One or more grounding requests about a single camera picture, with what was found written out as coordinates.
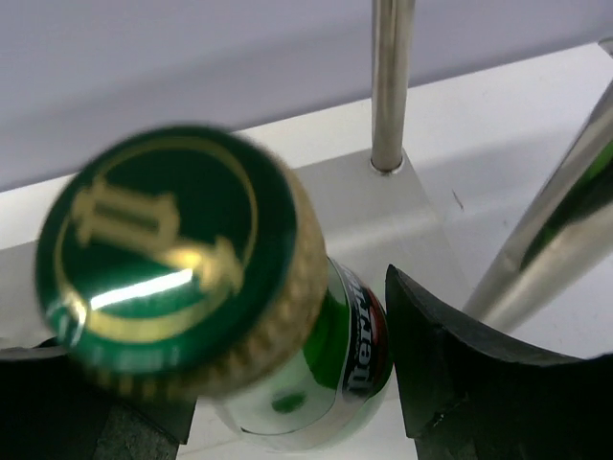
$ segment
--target stainless steel rod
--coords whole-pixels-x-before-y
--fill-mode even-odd
[[[464,311],[509,332],[611,251],[613,82]]]
[[[373,153],[376,170],[402,164],[415,0],[373,0]]]

